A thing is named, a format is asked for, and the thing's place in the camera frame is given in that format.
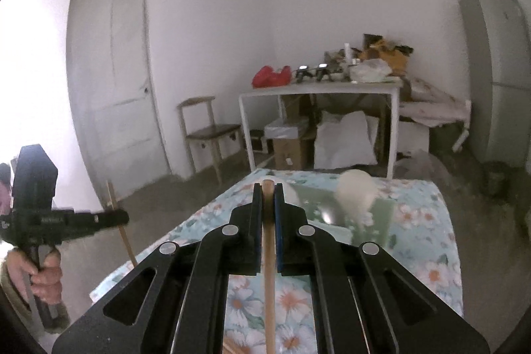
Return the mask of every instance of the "table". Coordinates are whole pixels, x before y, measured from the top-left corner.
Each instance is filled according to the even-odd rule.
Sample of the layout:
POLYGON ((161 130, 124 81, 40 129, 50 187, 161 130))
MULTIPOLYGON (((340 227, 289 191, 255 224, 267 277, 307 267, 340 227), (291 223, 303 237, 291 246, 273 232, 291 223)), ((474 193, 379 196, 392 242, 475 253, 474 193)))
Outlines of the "table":
MULTIPOLYGON (((223 192, 190 218, 157 240, 137 259, 142 261, 161 243, 179 245, 197 242, 216 227, 229 221, 236 206, 252 201, 253 185, 265 178, 282 182, 286 202, 299 205, 310 221, 318 221, 337 240, 348 242, 352 222, 344 227, 323 223, 320 203, 325 195, 333 196, 338 175, 311 171, 272 171, 259 169, 223 192)), ((456 239, 448 209, 441 193, 432 182, 423 180, 388 180, 375 178, 379 198, 396 203, 387 239, 381 246, 402 266, 463 316, 463 289, 456 239)), ((93 301, 100 299, 132 270, 129 261, 107 276, 91 292, 93 301)), ((264 352, 264 287, 261 275, 231 276, 227 292, 225 336, 231 337, 244 352, 264 352)), ((277 340, 297 338, 304 350, 316 354, 313 305, 307 276, 277 277, 277 340)))
POLYGON ((242 127, 249 158, 251 171, 257 168, 254 162, 253 148, 251 145, 251 133, 249 122, 245 113, 244 99, 252 97, 270 97, 277 95, 280 118, 284 118, 282 109, 282 95, 301 94, 334 94, 334 93, 354 93, 354 94, 383 94, 389 95, 391 99, 391 132, 389 140, 389 161, 387 163, 387 178, 393 178, 393 171, 396 162, 398 144, 398 108, 399 93, 402 87, 402 80, 381 83, 344 83, 344 82, 302 82, 300 84, 290 84, 287 86, 264 87, 254 89, 240 95, 240 113, 242 115, 242 127))

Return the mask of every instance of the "door frame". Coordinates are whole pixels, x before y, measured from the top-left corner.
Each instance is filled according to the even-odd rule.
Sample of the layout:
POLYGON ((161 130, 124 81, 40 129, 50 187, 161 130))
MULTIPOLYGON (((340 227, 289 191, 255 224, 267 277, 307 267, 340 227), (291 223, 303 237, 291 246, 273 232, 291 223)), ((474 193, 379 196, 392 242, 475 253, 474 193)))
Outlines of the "door frame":
MULTIPOLYGON (((111 204, 111 199, 108 197, 108 192, 104 185, 98 185, 97 183, 97 176, 96 171, 94 169, 94 166, 92 165, 92 161, 88 155, 86 142, 84 139, 83 134, 81 133, 81 126, 78 124, 78 121, 76 119, 77 116, 73 115, 72 108, 74 107, 72 98, 71 98, 71 75, 68 74, 69 70, 72 67, 72 59, 70 54, 70 39, 71 39, 71 33, 70 33, 70 20, 71 20, 71 12, 72 12, 72 5, 74 0, 70 0, 70 6, 68 8, 68 19, 67 19, 67 26, 66 26, 66 80, 67 80, 67 88, 68 88, 68 99, 70 100, 70 112, 72 115, 72 122, 74 124, 74 130, 76 138, 78 139, 78 145, 79 150, 81 152, 81 157, 83 158, 83 163, 85 164, 85 167, 87 169, 87 173, 89 175, 90 182, 92 183, 92 187, 94 187, 94 190, 96 192, 96 195, 98 196, 100 203, 102 203, 102 207, 107 207, 111 204)), ((153 77, 151 72, 151 56, 150 56, 150 45, 149 45, 149 31, 148 31, 148 11, 147 11, 147 2, 146 0, 142 1, 142 7, 143 7, 143 18, 144 18, 144 41, 145 41, 145 56, 146 56, 146 67, 148 72, 148 81, 150 86, 150 99, 151 99, 151 105, 153 107, 153 113, 155 115, 155 122, 157 124, 157 131, 160 138, 160 144, 163 148, 164 153, 164 160, 166 161, 166 175, 169 176, 172 173, 171 166, 169 164, 168 159, 168 153, 166 152, 166 142, 164 141, 162 129, 160 128, 160 114, 158 110, 158 105, 156 103, 156 97, 155 97, 155 89, 153 87, 153 77)), ((121 200, 125 197, 116 197, 117 200, 121 200)))

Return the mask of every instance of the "trash can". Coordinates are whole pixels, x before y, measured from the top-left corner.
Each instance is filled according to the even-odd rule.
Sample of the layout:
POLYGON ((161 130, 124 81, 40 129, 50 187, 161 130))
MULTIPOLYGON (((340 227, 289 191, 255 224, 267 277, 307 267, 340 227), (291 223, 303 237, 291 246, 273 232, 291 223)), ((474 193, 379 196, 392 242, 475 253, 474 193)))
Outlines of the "trash can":
POLYGON ((483 164, 483 192, 488 197, 505 198, 511 168, 504 162, 483 164))

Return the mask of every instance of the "person's sleeve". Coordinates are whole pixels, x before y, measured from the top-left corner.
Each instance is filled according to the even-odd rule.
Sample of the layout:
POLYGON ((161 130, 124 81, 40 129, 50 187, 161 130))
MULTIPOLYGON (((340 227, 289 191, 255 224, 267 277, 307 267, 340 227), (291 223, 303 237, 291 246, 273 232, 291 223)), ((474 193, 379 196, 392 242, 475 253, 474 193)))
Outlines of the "person's sleeve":
MULTIPOLYGON (((0 264, 0 285, 2 286, 2 290, 4 290, 6 297, 20 318, 20 321, 22 321, 22 324, 24 324, 32 336, 38 340, 42 334, 39 334, 39 331, 35 327, 31 310, 11 283, 6 263, 1 261, 0 264)), ((65 305, 60 303, 56 307, 58 313, 58 318, 55 320, 56 327, 48 330, 47 332, 49 333, 61 333, 70 325, 70 317, 68 317, 65 305)))

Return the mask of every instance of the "wooden chair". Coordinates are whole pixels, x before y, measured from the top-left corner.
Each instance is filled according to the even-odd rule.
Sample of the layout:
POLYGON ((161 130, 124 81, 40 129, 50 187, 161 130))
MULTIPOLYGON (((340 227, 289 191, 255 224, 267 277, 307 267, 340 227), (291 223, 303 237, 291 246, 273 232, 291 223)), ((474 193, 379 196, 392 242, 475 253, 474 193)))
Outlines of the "wooden chair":
POLYGON ((219 166, 222 162, 222 158, 221 158, 221 151, 219 149, 219 140, 222 139, 223 137, 237 134, 242 151, 244 151, 244 141, 243 141, 243 132, 242 132, 241 125, 239 124, 216 124, 216 122, 214 121, 214 112, 212 111, 212 101, 215 98, 216 97, 189 98, 183 101, 182 103, 180 103, 177 106, 177 110, 179 111, 179 121, 181 124, 181 131, 183 134, 184 142, 186 144, 188 161, 190 163, 190 167, 192 168, 192 172, 194 174, 197 173, 195 169, 194 158, 192 155, 192 149, 190 148, 190 142, 196 141, 202 144, 206 143, 210 147, 214 169, 216 170, 216 176, 218 178, 219 184, 221 184, 222 183, 221 170, 219 166), (190 106, 197 106, 202 103, 206 104, 206 110, 208 111, 208 119, 210 122, 210 126, 203 128, 203 129, 199 129, 198 131, 195 131, 189 134, 187 132, 187 126, 184 122, 183 108, 190 107, 190 106))

